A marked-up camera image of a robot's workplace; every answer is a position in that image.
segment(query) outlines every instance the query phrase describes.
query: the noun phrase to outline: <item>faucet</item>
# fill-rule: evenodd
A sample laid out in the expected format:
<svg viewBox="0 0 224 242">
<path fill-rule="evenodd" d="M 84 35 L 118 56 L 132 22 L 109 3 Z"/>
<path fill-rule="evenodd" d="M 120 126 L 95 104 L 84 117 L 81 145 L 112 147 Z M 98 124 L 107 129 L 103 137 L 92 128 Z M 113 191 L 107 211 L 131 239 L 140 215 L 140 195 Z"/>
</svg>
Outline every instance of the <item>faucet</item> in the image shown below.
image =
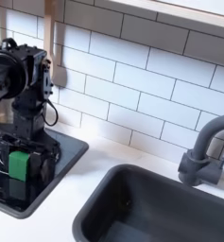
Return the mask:
<svg viewBox="0 0 224 242">
<path fill-rule="evenodd" d="M 217 117 L 204 126 L 198 135 L 193 149 L 183 154 L 179 166 L 180 180 L 189 186 L 203 182 L 218 184 L 224 165 L 224 158 L 219 163 L 207 156 L 206 152 L 214 136 L 224 130 L 224 115 Z"/>
</svg>

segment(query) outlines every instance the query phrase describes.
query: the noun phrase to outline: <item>shelf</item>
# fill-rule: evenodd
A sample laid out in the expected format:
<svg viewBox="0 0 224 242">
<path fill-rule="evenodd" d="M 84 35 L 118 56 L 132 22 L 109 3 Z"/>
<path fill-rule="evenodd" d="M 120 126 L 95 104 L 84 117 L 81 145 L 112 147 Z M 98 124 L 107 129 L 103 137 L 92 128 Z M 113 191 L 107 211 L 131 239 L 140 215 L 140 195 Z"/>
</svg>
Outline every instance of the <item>shelf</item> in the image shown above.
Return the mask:
<svg viewBox="0 0 224 242">
<path fill-rule="evenodd" d="M 224 0 L 204 0 L 204 4 L 198 1 L 187 0 L 109 0 L 112 2 L 134 6 L 141 9 L 148 9 L 157 12 L 162 12 L 170 15 L 175 15 L 181 18 L 191 19 L 198 22 L 203 22 L 210 25 L 224 27 L 224 15 L 221 15 L 224 9 Z"/>
</svg>

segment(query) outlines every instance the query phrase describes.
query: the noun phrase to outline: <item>green object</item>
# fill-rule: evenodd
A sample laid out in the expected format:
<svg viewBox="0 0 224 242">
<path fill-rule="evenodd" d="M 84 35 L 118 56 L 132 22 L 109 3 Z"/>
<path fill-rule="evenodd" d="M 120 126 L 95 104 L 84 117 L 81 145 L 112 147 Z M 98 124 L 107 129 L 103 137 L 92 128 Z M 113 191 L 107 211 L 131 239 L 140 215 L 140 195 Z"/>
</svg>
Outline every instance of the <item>green object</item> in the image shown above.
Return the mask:
<svg viewBox="0 0 224 242">
<path fill-rule="evenodd" d="M 14 151 L 9 154 L 9 176 L 13 179 L 26 181 L 29 154 Z"/>
</svg>

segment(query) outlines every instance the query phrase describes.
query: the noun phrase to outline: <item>wall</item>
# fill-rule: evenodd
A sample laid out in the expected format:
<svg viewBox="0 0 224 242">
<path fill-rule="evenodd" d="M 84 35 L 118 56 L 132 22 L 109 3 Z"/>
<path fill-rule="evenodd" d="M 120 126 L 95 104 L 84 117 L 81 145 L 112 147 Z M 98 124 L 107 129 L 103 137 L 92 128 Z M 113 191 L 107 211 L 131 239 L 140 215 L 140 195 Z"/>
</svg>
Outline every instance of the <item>wall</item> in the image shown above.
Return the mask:
<svg viewBox="0 0 224 242">
<path fill-rule="evenodd" d="M 179 163 L 224 114 L 224 28 L 106 0 L 60 0 L 56 20 L 60 122 Z M 6 36 L 43 47 L 43 1 L 0 0 Z"/>
</svg>

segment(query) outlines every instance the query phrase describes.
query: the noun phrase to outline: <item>sink basin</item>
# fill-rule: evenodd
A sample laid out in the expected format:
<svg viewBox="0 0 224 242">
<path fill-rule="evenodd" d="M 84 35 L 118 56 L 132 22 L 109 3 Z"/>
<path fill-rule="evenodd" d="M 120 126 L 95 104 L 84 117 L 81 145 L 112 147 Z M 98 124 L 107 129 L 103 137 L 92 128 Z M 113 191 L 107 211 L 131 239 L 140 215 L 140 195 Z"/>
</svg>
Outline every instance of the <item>sink basin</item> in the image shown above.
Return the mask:
<svg viewBox="0 0 224 242">
<path fill-rule="evenodd" d="M 224 242 L 224 199 L 119 165 L 78 213 L 73 234 L 77 242 Z"/>
</svg>

